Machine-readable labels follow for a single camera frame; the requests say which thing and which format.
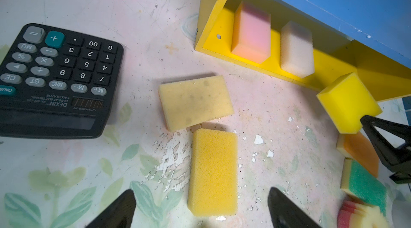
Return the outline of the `pale yellow tan sponge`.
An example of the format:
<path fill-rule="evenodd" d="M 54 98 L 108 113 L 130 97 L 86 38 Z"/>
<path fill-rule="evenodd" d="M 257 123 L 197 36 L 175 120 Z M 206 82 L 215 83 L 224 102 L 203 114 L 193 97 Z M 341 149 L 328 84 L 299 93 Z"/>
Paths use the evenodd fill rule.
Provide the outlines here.
<path fill-rule="evenodd" d="M 234 114 L 223 76 L 165 83 L 158 93 L 170 132 Z"/>

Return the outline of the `yellow sponge rectangle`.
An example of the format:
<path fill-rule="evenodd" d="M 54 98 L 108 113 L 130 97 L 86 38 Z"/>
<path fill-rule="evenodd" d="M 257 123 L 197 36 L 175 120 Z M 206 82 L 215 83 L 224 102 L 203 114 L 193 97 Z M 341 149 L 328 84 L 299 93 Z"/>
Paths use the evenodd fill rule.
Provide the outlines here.
<path fill-rule="evenodd" d="M 204 128 L 194 132 L 187 202 L 194 216 L 237 212 L 237 156 L 236 134 Z"/>

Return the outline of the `bright yellow sponge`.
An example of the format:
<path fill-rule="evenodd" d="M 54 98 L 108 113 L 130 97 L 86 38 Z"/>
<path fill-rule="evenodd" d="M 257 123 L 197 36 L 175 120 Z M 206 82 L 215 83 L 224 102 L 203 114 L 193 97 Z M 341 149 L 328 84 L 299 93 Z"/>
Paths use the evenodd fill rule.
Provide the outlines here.
<path fill-rule="evenodd" d="M 355 73 L 343 75 L 316 95 L 341 134 L 356 134 L 362 129 L 360 119 L 376 117 L 382 109 Z"/>

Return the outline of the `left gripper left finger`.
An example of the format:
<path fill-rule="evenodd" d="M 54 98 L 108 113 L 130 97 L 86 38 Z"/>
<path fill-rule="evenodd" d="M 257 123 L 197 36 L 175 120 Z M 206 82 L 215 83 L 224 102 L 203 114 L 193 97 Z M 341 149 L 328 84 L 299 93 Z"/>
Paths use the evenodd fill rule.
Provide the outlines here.
<path fill-rule="evenodd" d="M 100 213 L 86 228 L 130 228 L 136 199 L 134 192 L 127 189 L 102 213 Z"/>

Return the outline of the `black calculator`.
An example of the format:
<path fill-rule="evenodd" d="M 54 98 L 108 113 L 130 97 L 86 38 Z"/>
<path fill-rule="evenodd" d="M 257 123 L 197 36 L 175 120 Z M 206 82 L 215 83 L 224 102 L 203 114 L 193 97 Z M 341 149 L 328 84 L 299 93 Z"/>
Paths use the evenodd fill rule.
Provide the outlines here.
<path fill-rule="evenodd" d="M 106 127 L 124 47 L 43 24 L 25 25 L 1 63 L 1 136 L 94 139 Z"/>

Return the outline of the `green sponge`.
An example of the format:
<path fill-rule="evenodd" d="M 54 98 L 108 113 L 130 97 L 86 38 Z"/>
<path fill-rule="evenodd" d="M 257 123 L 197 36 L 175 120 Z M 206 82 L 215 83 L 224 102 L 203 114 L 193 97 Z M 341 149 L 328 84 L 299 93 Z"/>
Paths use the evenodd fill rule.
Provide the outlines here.
<path fill-rule="evenodd" d="M 386 216 L 387 190 L 385 186 L 357 161 L 344 159 L 340 188 L 352 197 L 378 206 L 382 214 Z"/>

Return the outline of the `yellow shelf pink blue boards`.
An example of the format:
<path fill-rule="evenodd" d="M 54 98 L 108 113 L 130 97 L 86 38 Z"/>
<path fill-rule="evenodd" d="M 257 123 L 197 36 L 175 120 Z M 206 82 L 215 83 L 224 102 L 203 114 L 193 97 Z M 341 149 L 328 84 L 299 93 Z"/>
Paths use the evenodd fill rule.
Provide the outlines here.
<path fill-rule="evenodd" d="M 256 64 L 231 52 L 234 13 L 247 2 L 271 15 L 271 56 Z M 280 63 L 280 30 L 309 29 L 315 72 L 299 78 Z M 411 0 L 201 0 L 195 49 L 321 91 L 355 72 L 377 101 L 411 94 Z"/>

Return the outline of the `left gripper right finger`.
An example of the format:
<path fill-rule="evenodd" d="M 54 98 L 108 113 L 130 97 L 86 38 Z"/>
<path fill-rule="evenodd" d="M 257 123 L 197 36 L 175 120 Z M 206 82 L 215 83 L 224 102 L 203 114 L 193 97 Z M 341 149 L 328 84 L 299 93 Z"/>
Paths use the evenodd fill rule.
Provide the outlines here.
<path fill-rule="evenodd" d="M 268 208 L 274 228 L 320 228 L 276 187 L 269 191 Z"/>

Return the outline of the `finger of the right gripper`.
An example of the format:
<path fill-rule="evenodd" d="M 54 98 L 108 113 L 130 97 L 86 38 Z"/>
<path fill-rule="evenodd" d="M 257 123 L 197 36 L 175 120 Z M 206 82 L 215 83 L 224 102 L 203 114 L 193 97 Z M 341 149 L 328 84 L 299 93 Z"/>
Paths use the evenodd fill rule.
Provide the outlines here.
<path fill-rule="evenodd" d="M 411 182 L 411 127 L 368 115 L 363 116 L 360 122 L 382 164 L 393 172 L 390 179 L 396 184 L 409 184 Z M 405 142 L 396 148 L 380 134 L 377 128 L 402 138 Z"/>

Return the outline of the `smiley face round sponge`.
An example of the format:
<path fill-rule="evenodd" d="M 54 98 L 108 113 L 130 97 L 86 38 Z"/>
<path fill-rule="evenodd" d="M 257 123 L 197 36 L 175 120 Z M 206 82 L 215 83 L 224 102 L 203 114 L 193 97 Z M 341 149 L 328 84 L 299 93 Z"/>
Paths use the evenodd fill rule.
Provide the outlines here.
<path fill-rule="evenodd" d="M 389 228 L 379 206 L 344 201 L 337 217 L 338 228 Z"/>

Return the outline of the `orange sponge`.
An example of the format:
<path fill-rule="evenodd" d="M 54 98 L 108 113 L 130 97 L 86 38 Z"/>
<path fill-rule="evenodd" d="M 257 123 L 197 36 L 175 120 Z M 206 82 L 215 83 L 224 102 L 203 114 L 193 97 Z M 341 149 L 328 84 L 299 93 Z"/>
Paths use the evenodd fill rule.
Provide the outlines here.
<path fill-rule="evenodd" d="M 374 177 L 378 177 L 380 159 L 369 139 L 361 132 L 340 134 L 336 149 L 346 158 L 356 160 Z"/>

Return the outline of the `beige pale pink sponge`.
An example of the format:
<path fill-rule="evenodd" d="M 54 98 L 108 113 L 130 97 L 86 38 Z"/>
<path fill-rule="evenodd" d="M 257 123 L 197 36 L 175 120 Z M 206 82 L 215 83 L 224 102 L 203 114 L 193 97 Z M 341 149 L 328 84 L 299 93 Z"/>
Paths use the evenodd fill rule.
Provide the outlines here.
<path fill-rule="evenodd" d="M 299 78 L 315 72 L 312 32 L 294 21 L 280 31 L 280 68 Z"/>

